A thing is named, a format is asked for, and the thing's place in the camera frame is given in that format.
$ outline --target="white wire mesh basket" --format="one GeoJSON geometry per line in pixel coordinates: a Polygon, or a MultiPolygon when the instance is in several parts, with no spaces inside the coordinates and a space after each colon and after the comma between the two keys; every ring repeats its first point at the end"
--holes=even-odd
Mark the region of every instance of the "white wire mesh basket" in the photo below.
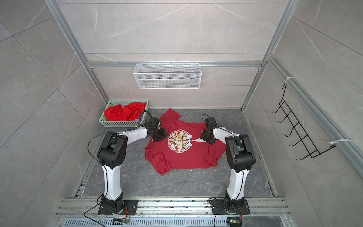
{"type": "Polygon", "coordinates": [[[134,76],[140,89],[200,88],[198,63],[139,63],[134,76]]]}
{"type": "MultiPolygon", "coordinates": [[[[105,110],[107,110],[111,106],[117,105],[129,105],[134,102],[141,102],[146,103],[145,110],[149,109],[149,100],[142,99],[142,100],[118,100],[118,99],[111,99],[107,105],[105,110]]],[[[99,122],[103,124],[106,128],[107,127],[136,127],[138,125],[138,121],[108,121],[105,117],[105,110],[102,112],[101,117],[99,118],[99,122]]],[[[145,123],[146,121],[146,113],[144,113],[141,117],[141,124],[145,123]]]]}

